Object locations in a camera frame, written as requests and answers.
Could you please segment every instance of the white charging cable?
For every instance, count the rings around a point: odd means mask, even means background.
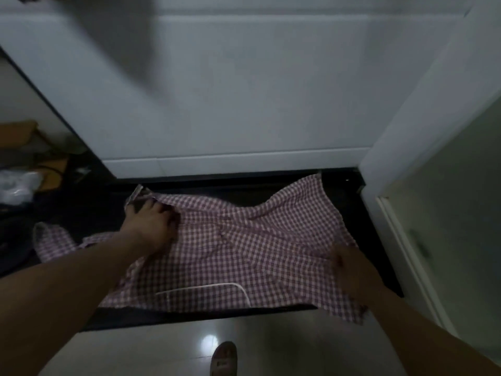
[[[212,288],[214,286],[226,286],[226,285],[231,285],[231,286],[236,286],[238,289],[240,289],[244,296],[246,297],[247,300],[247,305],[251,307],[251,300],[249,299],[249,296],[246,293],[246,290],[242,287],[242,285],[237,284],[236,282],[222,282],[221,284],[210,284],[210,285],[200,285],[200,286],[188,286],[186,288],[179,288],[179,289],[172,289],[172,290],[165,290],[163,292],[158,292],[155,293],[155,295],[160,295],[160,294],[169,294],[172,292],[177,292],[179,290],[191,290],[191,289],[204,289],[204,288]]]

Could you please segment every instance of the human hand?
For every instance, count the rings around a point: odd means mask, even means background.
[[[177,239],[177,222],[172,219],[172,214],[176,212],[163,209],[164,205],[152,199],[147,200],[137,213],[132,204],[125,208],[120,233],[131,234],[143,241],[143,256],[155,253]]]
[[[386,289],[378,271],[356,247],[332,247],[334,274],[341,289],[361,305],[369,306]]]

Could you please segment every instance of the checkered fabric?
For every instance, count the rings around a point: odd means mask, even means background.
[[[100,306],[193,312],[248,308],[249,302],[251,307],[313,304],[362,322],[361,307],[336,286],[329,259],[333,243],[356,243],[325,195],[320,174],[298,180],[255,207],[207,196],[150,196],[180,213],[179,240],[170,251],[132,264]],[[35,250],[46,262],[113,234],[98,233],[77,246],[63,228],[38,224]],[[233,284],[175,290],[222,283]]]

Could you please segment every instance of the forearm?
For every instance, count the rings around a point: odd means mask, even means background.
[[[87,322],[141,256],[142,245],[139,236],[118,233],[105,243],[1,279],[3,374],[36,374]]]
[[[392,291],[384,289],[374,296],[369,308],[409,376],[501,374],[493,362],[414,311]]]

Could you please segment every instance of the sandal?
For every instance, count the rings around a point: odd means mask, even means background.
[[[221,343],[210,361],[210,376],[236,376],[236,346],[233,342]]]

